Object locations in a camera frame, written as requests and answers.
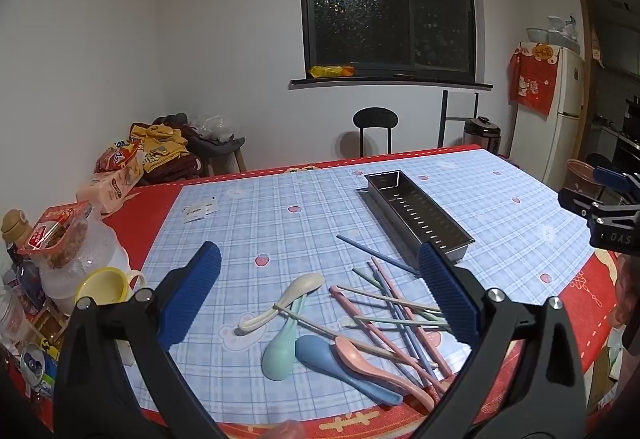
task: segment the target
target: white refrigerator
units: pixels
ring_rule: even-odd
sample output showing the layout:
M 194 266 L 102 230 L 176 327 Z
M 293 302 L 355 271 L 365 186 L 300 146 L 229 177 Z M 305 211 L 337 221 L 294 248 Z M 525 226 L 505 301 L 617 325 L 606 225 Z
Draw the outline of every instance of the white refrigerator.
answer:
M 555 191 L 564 184 L 566 162 L 571 159 L 578 135 L 583 75 L 582 58 L 562 48 L 548 117 L 518 105 L 510 159 Z

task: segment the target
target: brown bottle cap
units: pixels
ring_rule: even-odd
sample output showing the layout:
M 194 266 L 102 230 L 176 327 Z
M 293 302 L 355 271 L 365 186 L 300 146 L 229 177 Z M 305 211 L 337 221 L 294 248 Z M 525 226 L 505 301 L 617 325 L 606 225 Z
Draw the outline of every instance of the brown bottle cap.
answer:
M 2 218 L 2 239 L 6 244 L 17 242 L 31 226 L 22 210 L 9 210 Z

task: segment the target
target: screw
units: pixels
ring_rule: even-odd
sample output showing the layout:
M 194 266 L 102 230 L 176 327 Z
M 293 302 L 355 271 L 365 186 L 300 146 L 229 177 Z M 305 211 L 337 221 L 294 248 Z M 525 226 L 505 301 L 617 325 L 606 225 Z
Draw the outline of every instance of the screw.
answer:
M 560 300 L 557 296 L 552 296 L 549 299 L 549 305 L 554 309 L 562 309 L 562 307 L 564 307 L 562 300 Z
M 497 287 L 492 287 L 489 291 L 487 291 L 487 296 L 489 300 L 493 300 L 494 302 L 502 302 L 507 296 L 504 294 L 504 291 L 501 291 Z
M 144 288 L 144 289 L 140 289 L 139 291 L 136 291 L 136 294 L 134 295 L 136 297 L 136 300 L 138 302 L 148 302 L 149 300 L 151 300 L 151 297 L 153 296 L 154 292 L 151 291 L 148 287 Z
M 83 296 L 80 300 L 78 300 L 76 307 L 82 311 L 84 311 L 85 309 L 89 309 L 91 307 L 91 299 L 88 296 Z

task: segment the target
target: black rectangular tray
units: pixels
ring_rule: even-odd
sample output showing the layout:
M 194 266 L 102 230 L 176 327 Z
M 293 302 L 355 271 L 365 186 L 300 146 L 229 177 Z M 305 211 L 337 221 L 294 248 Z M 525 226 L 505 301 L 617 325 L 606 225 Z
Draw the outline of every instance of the black rectangular tray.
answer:
M 443 250 L 456 262 L 476 242 L 450 215 L 403 172 L 365 176 L 367 192 L 380 206 L 402 240 L 415 255 L 425 242 Z

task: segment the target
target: wooden door frame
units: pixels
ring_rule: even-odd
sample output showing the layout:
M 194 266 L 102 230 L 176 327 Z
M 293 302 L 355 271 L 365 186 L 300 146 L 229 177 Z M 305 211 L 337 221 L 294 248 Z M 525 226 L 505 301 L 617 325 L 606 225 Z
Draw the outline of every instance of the wooden door frame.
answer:
M 591 26 L 593 19 L 590 15 L 589 0 L 580 0 L 582 9 L 582 26 L 584 29 L 584 89 L 582 91 L 582 111 L 580 113 L 580 122 L 578 123 L 578 134 L 574 144 L 574 159 L 581 157 L 586 141 L 589 136 L 588 121 L 593 118 L 593 109 L 595 102 L 594 95 L 594 66 L 599 65 L 593 58 L 593 44 L 591 42 Z

